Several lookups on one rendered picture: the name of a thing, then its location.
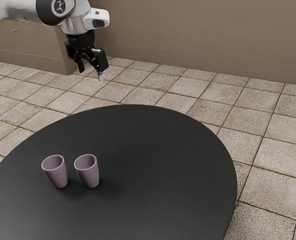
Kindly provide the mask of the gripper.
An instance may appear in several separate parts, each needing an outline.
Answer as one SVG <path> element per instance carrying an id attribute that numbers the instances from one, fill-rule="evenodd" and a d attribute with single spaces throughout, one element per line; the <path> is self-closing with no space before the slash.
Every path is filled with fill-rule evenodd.
<path id="1" fill-rule="evenodd" d="M 94 47 L 95 35 L 92 30 L 79 35 L 67 34 L 65 42 L 69 59 L 72 59 L 78 67 L 79 73 L 85 71 L 83 60 L 95 69 L 97 78 L 100 82 L 105 79 L 105 70 L 108 69 L 109 63 L 105 50 L 103 48 L 96 49 Z"/>

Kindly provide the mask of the mauve cup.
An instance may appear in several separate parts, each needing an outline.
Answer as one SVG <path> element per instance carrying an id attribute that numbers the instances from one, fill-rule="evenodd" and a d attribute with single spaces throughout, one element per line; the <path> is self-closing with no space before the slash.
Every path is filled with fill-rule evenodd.
<path id="1" fill-rule="evenodd" d="M 61 155 L 51 155 L 41 164 L 42 170 L 53 187 L 61 189 L 68 183 L 67 168 Z"/>
<path id="2" fill-rule="evenodd" d="M 85 187 L 92 189 L 99 184 L 98 162 L 94 155 L 79 156 L 74 162 L 74 167 Z"/>

